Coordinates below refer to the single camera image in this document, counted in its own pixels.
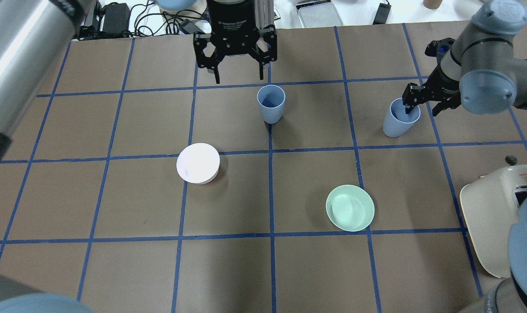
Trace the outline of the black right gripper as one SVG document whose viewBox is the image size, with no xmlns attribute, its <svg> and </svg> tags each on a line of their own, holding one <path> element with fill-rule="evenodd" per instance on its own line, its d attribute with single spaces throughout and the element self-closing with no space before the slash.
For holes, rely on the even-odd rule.
<svg viewBox="0 0 527 313">
<path fill-rule="evenodd" d="M 424 54 L 428 57 L 434 57 L 437 65 L 426 82 L 421 86 L 416 83 L 409 83 L 406 86 L 402 94 L 402 101 L 404 112 L 407 115 L 410 115 L 415 108 L 428 101 L 438 102 L 432 109 L 432 115 L 435 117 L 446 109 L 456 109 L 460 106 L 460 100 L 456 98 L 456 96 L 460 95 L 459 82 L 449 77 L 448 70 L 441 68 L 444 56 L 450 55 L 450 49 L 455 41 L 454 38 L 444 38 L 431 41 L 426 46 Z"/>
</svg>

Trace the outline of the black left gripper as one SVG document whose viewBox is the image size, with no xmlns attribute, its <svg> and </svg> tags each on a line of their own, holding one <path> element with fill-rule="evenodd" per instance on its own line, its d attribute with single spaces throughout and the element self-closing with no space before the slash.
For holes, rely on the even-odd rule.
<svg viewBox="0 0 527 313">
<path fill-rule="evenodd" d="M 219 64 L 226 56 L 250 55 L 258 62 L 259 78 L 265 66 L 277 61 L 277 31 L 273 0 L 208 0 L 211 31 L 196 32 L 196 63 L 220 84 Z"/>
</svg>

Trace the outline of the blue cup near left arm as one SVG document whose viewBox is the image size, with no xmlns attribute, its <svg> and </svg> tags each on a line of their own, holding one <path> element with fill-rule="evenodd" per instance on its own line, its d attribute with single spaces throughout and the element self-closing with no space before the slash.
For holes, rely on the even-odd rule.
<svg viewBox="0 0 527 313">
<path fill-rule="evenodd" d="M 274 124 L 281 119 L 286 102 L 283 88 L 273 84 L 266 85 L 259 89 L 256 99 L 266 123 Z"/>
</svg>

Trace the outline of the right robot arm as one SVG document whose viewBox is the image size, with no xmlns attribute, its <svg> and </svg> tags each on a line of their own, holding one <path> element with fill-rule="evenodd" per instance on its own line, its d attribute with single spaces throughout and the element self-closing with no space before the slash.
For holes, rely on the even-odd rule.
<svg viewBox="0 0 527 313">
<path fill-rule="evenodd" d="M 514 56 L 514 37 L 527 24 L 517 0 L 488 0 L 458 38 L 431 41 L 424 53 L 437 65 L 422 85 L 409 83 L 402 95 L 405 113 L 436 101 L 434 116 L 463 106 L 484 115 L 510 107 L 527 110 L 527 59 Z"/>
</svg>

